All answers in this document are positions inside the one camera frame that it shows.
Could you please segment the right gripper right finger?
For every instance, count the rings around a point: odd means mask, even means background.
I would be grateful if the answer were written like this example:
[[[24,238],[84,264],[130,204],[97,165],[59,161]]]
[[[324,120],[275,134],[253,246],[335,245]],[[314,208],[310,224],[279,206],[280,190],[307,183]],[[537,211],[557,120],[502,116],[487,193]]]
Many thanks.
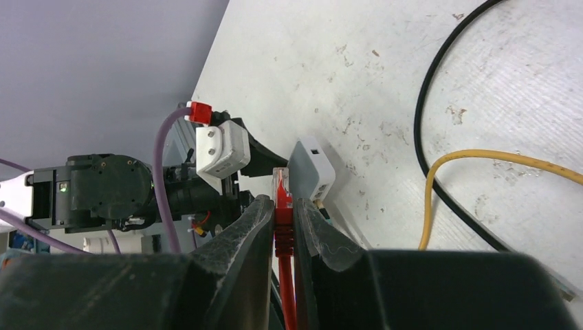
[[[576,329],[524,254],[365,250],[294,202],[299,329]]]

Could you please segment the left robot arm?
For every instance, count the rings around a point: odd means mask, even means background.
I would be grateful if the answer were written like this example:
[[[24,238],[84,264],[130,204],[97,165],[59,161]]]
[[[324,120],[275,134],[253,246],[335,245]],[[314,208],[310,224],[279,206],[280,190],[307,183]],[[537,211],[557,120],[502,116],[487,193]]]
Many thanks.
[[[195,126],[195,145],[177,165],[163,163],[179,119]],[[200,234],[227,227],[252,203],[239,177],[263,177],[287,160],[258,142],[242,119],[193,102],[172,112],[155,138],[151,162],[128,155],[75,155],[63,166],[26,170],[1,182],[1,229],[40,236],[96,230],[128,232],[192,219]]]

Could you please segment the grey network switch box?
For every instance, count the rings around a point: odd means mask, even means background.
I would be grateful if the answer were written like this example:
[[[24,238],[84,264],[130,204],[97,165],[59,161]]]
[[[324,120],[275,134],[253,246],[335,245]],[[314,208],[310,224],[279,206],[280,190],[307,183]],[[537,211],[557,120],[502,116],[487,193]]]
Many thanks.
[[[300,138],[289,158],[289,189],[295,199],[323,201],[328,195],[336,172],[316,138]]]

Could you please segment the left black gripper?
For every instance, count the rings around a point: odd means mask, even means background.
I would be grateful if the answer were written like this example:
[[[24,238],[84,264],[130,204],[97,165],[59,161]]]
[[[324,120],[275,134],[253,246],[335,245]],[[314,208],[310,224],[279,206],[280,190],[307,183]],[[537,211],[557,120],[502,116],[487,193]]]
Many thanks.
[[[217,188],[195,174],[196,166],[190,162],[180,166],[163,167],[162,151],[166,136],[174,121],[189,113],[189,109],[177,109],[172,112],[156,136],[150,204],[156,206],[157,210],[150,212],[150,222],[158,219],[167,228],[171,228],[174,220],[181,216],[205,215],[203,221],[195,224],[196,228],[214,228],[217,224],[225,228],[236,221],[254,200],[250,191],[239,189],[239,175],[267,176],[274,168],[286,166],[287,160],[263,146],[248,132],[250,163],[223,179]],[[242,118],[232,120],[247,130]]]

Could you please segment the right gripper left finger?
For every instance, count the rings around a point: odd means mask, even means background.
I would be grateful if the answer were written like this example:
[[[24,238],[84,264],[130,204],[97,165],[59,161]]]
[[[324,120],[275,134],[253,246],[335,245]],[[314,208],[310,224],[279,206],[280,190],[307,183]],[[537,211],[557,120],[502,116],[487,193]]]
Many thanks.
[[[274,202],[186,254],[56,254],[1,273],[2,329],[266,329]]]

